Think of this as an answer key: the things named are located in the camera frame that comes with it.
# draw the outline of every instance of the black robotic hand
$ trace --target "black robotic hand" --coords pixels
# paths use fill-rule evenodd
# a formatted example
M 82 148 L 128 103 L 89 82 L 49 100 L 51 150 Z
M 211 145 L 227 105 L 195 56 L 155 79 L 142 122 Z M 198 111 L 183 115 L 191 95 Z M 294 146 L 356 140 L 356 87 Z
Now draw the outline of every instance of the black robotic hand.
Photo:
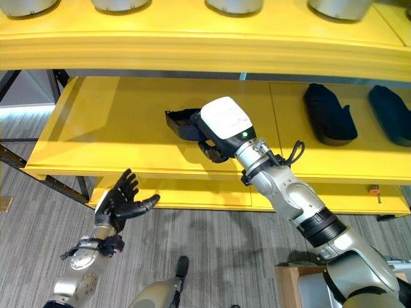
M 160 196 L 155 194 L 143 201 L 134 202 L 134 196 L 139 192 L 137 185 L 136 175 L 127 169 L 100 204 L 94 223 L 110 223 L 119 233 L 124 229 L 127 219 L 151 210 Z

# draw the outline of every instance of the black strap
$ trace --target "black strap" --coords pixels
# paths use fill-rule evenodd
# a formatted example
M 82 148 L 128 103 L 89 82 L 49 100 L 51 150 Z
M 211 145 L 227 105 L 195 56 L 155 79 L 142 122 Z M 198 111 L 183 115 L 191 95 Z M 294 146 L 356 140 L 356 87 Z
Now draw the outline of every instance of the black strap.
M 90 247 L 88 245 L 92 243 L 97 243 L 97 247 Z M 108 236 L 105 239 L 97 239 L 90 237 L 87 239 L 81 239 L 76 246 L 70 248 L 68 251 L 63 253 L 60 258 L 66 260 L 68 257 L 72 257 L 79 249 L 88 249 L 99 251 L 102 255 L 106 257 L 112 257 L 116 252 L 122 252 L 124 248 L 124 241 L 122 237 L 118 234 L 113 236 Z

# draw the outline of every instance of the black shoe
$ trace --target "black shoe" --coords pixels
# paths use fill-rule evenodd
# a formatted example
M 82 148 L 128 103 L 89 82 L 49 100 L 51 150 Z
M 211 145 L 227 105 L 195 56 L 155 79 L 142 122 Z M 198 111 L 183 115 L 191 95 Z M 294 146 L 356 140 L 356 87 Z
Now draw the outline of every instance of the black shoe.
M 177 262 L 177 268 L 175 271 L 175 276 L 180 278 L 181 280 L 184 280 L 185 277 L 187 276 L 188 266 L 189 266 L 188 258 L 185 255 L 182 255 L 181 257 L 179 257 L 179 261 Z

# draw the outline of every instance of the black metal frame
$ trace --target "black metal frame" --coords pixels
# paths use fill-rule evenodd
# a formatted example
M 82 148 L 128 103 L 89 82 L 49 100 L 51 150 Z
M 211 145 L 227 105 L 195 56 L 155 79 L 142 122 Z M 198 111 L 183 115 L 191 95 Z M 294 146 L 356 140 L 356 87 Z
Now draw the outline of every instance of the black metal frame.
M 8 89 L 12 86 L 13 82 L 20 74 L 21 70 L 8 71 L 5 76 L 0 80 L 0 101 L 6 96 Z
M 23 172 L 24 174 L 34 178 L 40 183 L 43 183 L 44 185 L 54 189 L 55 191 L 62 193 L 63 195 L 69 197 L 70 199 L 73 199 L 82 204 L 87 203 L 90 200 L 88 193 L 87 193 L 87 196 L 84 196 L 83 194 L 80 194 L 74 189 L 68 187 L 66 184 L 60 182 L 56 178 L 53 178 L 52 176 L 47 175 L 46 179 L 39 180 L 38 178 L 35 178 L 34 176 L 29 175 L 28 173 L 24 172 L 23 170 L 21 170 L 21 168 L 24 168 L 26 166 L 27 161 L 21 158 L 20 156 L 18 156 L 17 154 L 13 153 L 12 151 L 10 151 L 9 149 L 5 148 L 1 144 L 0 144 L 0 160 L 8 164 L 10 167 L 20 172 Z
M 57 103 L 61 92 L 60 88 L 58 87 L 58 83 L 60 82 L 63 87 L 67 85 L 69 81 L 69 75 L 63 69 L 48 69 L 46 70 L 47 77 L 49 78 L 51 91 L 53 93 L 54 102 Z
M 8 89 L 12 86 L 13 82 L 19 75 L 20 71 L 8 71 L 6 75 L 0 80 L 0 101 L 6 95 Z M 58 87 L 58 83 L 60 82 L 63 87 L 65 87 L 69 80 L 69 75 L 63 69 L 50 69 L 47 70 L 47 75 L 49 78 L 51 90 L 53 92 L 53 97 L 55 99 L 55 103 L 57 102 L 58 98 L 60 97 L 60 88 Z M 38 138 L 5 138 L 0 139 L 0 142 L 37 142 Z M 82 193 L 68 187 L 66 184 L 60 182 L 56 178 L 47 175 L 44 180 L 39 180 L 34 176 L 28 174 L 27 172 L 23 171 L 21 168 L 24 168 L 27 164 L 27 161 L 24 160 L 22 157 L 18 156 L 14 152 L 10 151 L 9 149 L 5 148 L 3 145 L 0 144 L 0 160 L 10 167 L 34 178 L 35 180 L 39 181 L 40 183 L 58 191 L 59 193 L 73 199 L 74 201 L 80 202 L 81 204 L 86 204 L 90 201 L 89 191 L 87 189 L 87 185 L 85 183 L 85 179 L 83 176 L 77 176 L 76 179 L 78 181 L 78 185 L 80 186 L 80 190 Z

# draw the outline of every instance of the cardboard box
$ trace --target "cardboard box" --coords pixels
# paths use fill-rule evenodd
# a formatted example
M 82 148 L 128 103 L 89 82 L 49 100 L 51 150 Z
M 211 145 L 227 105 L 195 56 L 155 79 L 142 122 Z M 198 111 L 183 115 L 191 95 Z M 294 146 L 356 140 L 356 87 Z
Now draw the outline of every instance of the cardboard box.
M 300 293 L 298 290 L 298 277 L 310 274 L 318 274 L 324 271 L 324 266 L 276 266 L 274 273 L 279 278 L 280 302 L 282 308 L 302 308 Z M 404 273 L 396 273 L 396 276 L 408 281 Z

